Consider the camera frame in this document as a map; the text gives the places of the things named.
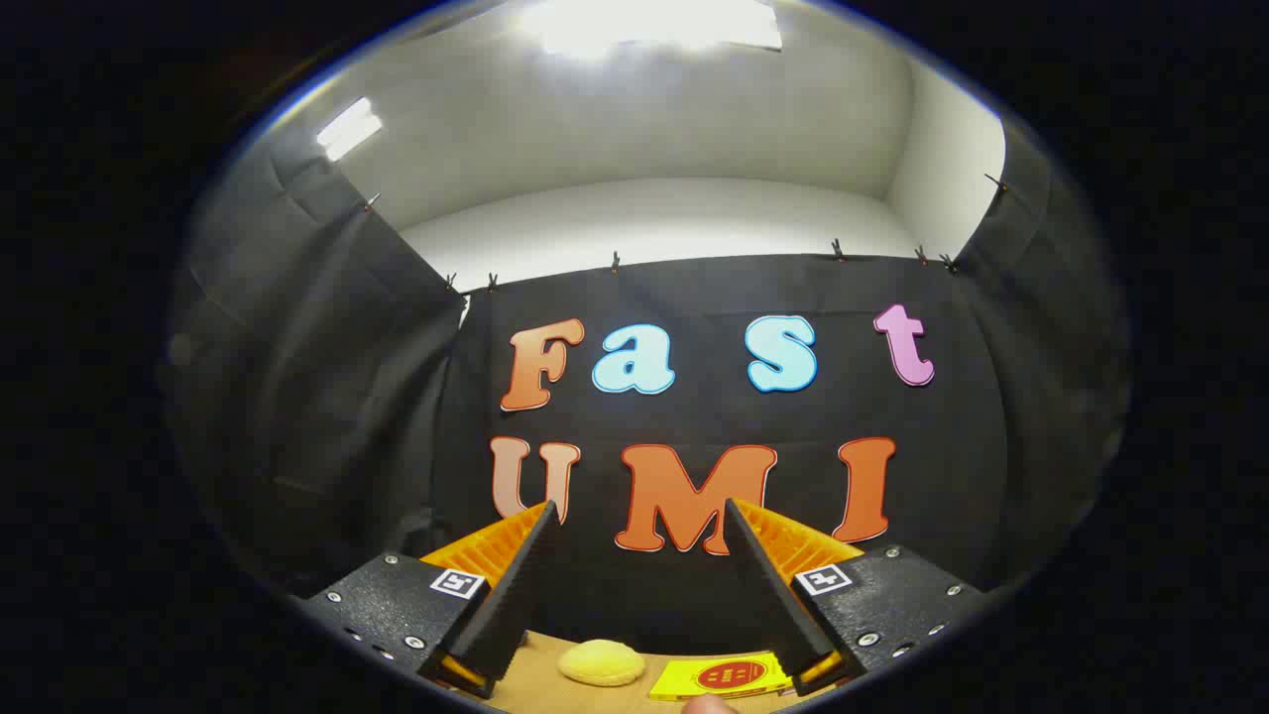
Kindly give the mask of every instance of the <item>orange letter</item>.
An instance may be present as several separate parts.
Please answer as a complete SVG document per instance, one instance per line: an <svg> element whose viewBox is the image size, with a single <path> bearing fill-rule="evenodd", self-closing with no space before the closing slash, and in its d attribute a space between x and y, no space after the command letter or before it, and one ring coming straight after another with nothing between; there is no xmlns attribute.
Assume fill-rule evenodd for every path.
<svg viewBox="0 0 1269 714"><path fill-rule="evenodd" d="M569 473L581 462L581 450L571 444L549 443L538 449L538 457L547 463L547 501L556 502L562 526L569 517Z"/></svg>
<svg viewBox="0 0 1269 714"><path fill-rule="evenodd" d="M529 455L529 445L518 439L495 436L489 440L494 453L494 509L504 519L524 511L520 502L520 463Z"/></svg>
<svg viewBox="0 0 1269 714"><path fill-rule="evenodd" d="M525 510L520 501L520 464L529 455L529 445L519 439L497 436L489 443L494 453L494 509L504 519ZM538 450L547 463L547 501L556 502L560 524L569 515L569 474L581 460L581 450L571 444L543 444Z"/></svg>
<svg viewBox="0 0 1269 714"><path fill-rule="evenodd" d="M631 510L626 530L613 539L618 547L648 553L661 550L665 539L656 535L656 514L661 514L674 547L687 553L709 521L718 516L713 535L706 540L706 553L727 555L722 539L723 505L728 498L763 505L766 474L775 465L775 450L765 446L728 449L700 491L692 486L683 462L669 446L629 446L622 453L622 463L631 469Z"/></svg>
<svg viewBox="0 0 1269 714"><path fill-rule="evenodd" d="M886 463L895 455L888 439L859 439L843 444L838 459L846 465L846 509L832 538L855 543L886 533L890 521L881 512L886 497Z"/></svg>
<svg viewBox="0 0 1269 714"><path fill-rule="evenodd" d="M546 373L548 380L560 382L563 377L565 346L555 341L549 349L542 347L552 339L580 344L585 334L581 320L576 317L513 334L511 346L515 347L515 356L511 360L511 386L503 396L503 411L537 410L551 402L551 393L542 389L539 375Z"/></svg>

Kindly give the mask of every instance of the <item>yellow card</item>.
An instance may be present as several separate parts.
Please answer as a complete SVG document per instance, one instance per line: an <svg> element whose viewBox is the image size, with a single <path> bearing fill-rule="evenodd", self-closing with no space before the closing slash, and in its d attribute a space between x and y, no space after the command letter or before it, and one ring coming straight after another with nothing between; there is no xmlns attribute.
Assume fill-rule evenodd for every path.
<svg viewBox="0 0 1269 714"><path fill-rule="evenodd" d="M703 694L723 699L753 696L793 686L770 652L720 659L676 659L665 666L648 692L659 701L684 701Z"/></svg>

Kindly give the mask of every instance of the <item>ceiling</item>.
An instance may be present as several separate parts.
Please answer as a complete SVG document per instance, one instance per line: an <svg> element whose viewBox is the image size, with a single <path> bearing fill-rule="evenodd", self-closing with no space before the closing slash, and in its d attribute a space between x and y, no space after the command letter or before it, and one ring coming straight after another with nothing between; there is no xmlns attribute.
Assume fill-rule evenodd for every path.
<svg viewBox="0 0 1269 714"><path fill-rule="evenodd" d="M548 55L513 0L372 52L301 109L359 96L383 128L339 165L393 227L513 195L648 176L749 178L884 198L910 122L906 56L871 29L774 3L783 51L621 46Z"/></svg>

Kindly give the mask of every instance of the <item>red circle label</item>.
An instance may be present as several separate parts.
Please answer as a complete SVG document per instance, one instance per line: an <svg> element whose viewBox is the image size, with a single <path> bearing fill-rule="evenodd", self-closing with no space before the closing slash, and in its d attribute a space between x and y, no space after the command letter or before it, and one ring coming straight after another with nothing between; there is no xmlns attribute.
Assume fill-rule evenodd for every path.
<svg viewBox="0 0 1269 714"><path fill-rule="evenodd" d="M765 673L766 667L763 663L740 659L704 670L697 675L697 684L706 689L735 689L753 684Z"/></svg>

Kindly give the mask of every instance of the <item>fluorescent light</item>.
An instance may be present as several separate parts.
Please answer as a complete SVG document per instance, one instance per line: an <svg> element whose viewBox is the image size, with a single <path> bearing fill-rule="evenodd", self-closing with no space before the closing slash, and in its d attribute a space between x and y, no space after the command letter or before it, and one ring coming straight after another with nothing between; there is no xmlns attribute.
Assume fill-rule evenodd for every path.
<svg viewBox="0 0 1269 714"><path fill-rule="evenodd" d="M576 57L602 56L622 42L783 47L775 11L756 0L544 0L525 13L524 28L547 52Z"/></svg>
<svg viewBox="0 0 1269 714"><path fill-rule="evenodd" d="M317 143L326 150L327 159L338 161L381 128L383 122L371 112L371 100L363 96L317 132Z"/></svg>

